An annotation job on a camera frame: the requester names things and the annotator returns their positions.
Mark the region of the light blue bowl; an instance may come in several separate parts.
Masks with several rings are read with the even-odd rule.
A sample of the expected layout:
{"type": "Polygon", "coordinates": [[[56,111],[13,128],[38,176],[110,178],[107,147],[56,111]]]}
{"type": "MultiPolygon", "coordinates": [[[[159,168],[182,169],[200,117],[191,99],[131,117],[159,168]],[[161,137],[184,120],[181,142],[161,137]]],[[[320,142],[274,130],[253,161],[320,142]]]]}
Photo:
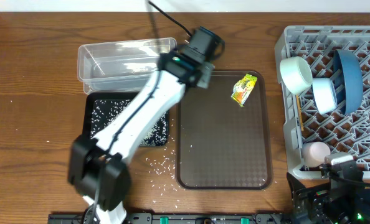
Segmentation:
{"type": "Polygon", "coordinates": [[[319,114],[332,112],[337,107],[337,97],[333,82],[329,78],[314,78],[313,96],[319,114]]]}

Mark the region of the dark blue plate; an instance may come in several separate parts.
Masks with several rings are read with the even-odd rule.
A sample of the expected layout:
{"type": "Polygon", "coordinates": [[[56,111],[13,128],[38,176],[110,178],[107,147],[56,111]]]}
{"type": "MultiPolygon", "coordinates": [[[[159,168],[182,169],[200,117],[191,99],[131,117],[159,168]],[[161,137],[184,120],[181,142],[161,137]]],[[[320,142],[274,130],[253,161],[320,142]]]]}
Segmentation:
{"type": "Polygon", "coordinates": [[[335,50],[333,57],[333,72],[341,73],[334,79],[334,87],[343,85],[337,94],[338,104],[345,101],[340,108],[344,115],[355,112],[363,101],[363,78],[357,56],[348,50],[335,50]]]}

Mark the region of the pink cup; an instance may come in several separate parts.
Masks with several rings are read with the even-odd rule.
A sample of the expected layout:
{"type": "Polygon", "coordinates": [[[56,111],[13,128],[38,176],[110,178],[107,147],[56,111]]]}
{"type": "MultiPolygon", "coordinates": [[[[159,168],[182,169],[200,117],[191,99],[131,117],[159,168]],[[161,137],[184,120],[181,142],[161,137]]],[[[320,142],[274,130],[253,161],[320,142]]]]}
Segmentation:
{"type": "Polygon", "coordinates": [[[325,162],[325,157],[330,154],[329,146],[323,142],[309,142],[304,144],[301,149],[306,167],[318,167],[325,162]]]}

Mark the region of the grey dishwasher rack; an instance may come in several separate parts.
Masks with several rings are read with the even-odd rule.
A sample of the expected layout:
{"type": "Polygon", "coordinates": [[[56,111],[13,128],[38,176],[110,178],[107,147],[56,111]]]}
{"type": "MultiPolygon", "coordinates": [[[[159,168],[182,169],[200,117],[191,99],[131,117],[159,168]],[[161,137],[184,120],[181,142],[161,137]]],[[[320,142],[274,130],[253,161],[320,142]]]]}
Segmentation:
{"type": "Polygon", "coordinates": [[[324,142],[332,153],[347,152],[354,157],[364,178],[370,179],[370,26],[288,26],[275,44],[275,61],[299,56],[305,59],[315,78],[334,80],[335,50],[348,50],[357,56],[363,78],[363,101],[353,113],[344,115],[340,108],[319,114],[311,88],[299,94],[304,131],[301,132],[295,95],[282,79],[285,124],[283,133],[288,172],[298,179],[319,179],[318,169],[304,166],[302,146],[324,142]]]}

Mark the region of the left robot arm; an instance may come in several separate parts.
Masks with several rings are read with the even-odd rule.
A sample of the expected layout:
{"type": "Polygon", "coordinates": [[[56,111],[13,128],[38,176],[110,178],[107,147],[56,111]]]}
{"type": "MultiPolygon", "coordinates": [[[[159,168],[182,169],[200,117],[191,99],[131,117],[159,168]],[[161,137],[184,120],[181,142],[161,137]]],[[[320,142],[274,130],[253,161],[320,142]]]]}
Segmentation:
{"type": "Polygon", "coordinates": [[[123,223],[123,201],[131,186],[128,166],[142,139],[189,88],[207,88],[213,61],[225,42],[200,27],[187,44],[161,53],[157,70],[131,103],[93,138],[83,134],[72,143],[68,182],[89,204],[82,223],[123,223]]]}

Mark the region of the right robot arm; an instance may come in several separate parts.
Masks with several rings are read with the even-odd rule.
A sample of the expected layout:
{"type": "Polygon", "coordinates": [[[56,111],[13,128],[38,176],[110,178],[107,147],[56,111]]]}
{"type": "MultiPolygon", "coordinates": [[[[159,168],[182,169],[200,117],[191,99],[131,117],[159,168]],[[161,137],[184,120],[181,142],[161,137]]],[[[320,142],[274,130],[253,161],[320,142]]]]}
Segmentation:
{"type": "Polygon", "coordinates": [[[370,223],[370,183],[356,162],[323,164],[320,171],[328,182],[314,187],[287,173],[293,203],[287,223],[370,223]]]}

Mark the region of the black tray bin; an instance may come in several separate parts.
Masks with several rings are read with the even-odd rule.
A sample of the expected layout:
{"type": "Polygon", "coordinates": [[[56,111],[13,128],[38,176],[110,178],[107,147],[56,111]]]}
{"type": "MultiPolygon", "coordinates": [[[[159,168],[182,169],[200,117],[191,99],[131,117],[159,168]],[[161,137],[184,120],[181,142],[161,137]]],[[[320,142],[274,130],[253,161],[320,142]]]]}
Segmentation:
{"type": "MultiPolygon", "coordinates": [[[[87,96],[82,134],[88,138],[107,127],[132,101],[137,92],[95,92],[87,96]]],[[[169,111],[141,141],[141,147],[165,146],[169,137],[169,111]]]]}

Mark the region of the clear plastic bin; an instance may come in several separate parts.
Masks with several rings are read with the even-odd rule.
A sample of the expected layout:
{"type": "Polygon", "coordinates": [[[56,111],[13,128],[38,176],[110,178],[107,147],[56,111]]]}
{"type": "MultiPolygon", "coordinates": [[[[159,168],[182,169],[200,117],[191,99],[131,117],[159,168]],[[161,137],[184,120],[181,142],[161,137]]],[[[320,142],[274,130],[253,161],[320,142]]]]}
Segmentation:
{"type": "Polygon", "coordinates": [[[176,45],[172,37],[81,45],[77,78],[87,95],[140,91],[157,69],[160,53],[168,53],[176,45]]]}

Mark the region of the green bowl with rice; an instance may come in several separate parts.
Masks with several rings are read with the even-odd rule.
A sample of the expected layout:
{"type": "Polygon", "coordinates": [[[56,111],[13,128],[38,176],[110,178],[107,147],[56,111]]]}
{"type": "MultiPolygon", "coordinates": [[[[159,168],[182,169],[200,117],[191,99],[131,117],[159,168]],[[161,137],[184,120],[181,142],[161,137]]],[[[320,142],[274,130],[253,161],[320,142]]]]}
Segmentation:
{"type": "Polygon", "coordinates": [[[313,76],[308,62],[302,57],[291,57],[280,62],[280,75],[287,89],[299,95],[309,89],[313,76]]]}

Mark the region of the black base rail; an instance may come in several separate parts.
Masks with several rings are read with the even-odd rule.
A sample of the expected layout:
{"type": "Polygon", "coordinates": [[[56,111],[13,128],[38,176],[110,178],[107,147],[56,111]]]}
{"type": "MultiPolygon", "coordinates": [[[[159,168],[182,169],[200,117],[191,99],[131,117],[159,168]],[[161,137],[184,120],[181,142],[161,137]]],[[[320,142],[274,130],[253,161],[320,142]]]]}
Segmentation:
{"type": "MultiPolygon", "coordinates": [[[[80,224],[80,223],[107,223],[99,218],[94,218],[92,221],[87,220],[81,214],[50,214],[47,219],[48,224],[80,224]]],[[[174,214],[151,214],[151,213],[129,213],[122,222],[124,224],[294,224],[300,223],[291,215],[284,213],[262,213],[253,215],[174,215],[174,214]]]]}

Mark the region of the yellow snack wrapper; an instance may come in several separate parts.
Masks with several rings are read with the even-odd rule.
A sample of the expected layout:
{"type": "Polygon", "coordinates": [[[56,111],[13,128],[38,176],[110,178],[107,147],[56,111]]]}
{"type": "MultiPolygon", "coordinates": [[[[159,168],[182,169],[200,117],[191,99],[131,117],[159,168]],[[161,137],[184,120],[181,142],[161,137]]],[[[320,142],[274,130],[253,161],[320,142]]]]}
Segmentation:
{"type": "Polygon", "coordinates": [[[231,98],[238,103],[240,107],[244,106],[245,101],[254,89],[258,78],[249,73],[240,79],[233,87],[231,98]]]}

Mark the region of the brown serving tray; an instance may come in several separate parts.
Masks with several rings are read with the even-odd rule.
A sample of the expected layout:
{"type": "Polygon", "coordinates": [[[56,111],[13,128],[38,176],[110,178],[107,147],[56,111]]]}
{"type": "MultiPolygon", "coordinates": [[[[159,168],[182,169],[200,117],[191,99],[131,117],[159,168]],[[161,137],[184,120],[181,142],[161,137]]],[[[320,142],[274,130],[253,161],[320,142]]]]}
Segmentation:
{"type": "Polygon", "coordinates": [[[264,79],[243,106],[231,98],[246,71],[214,71],[178,108],[176,180],[189,190],[263,190],[272,182],[264,79]]]}

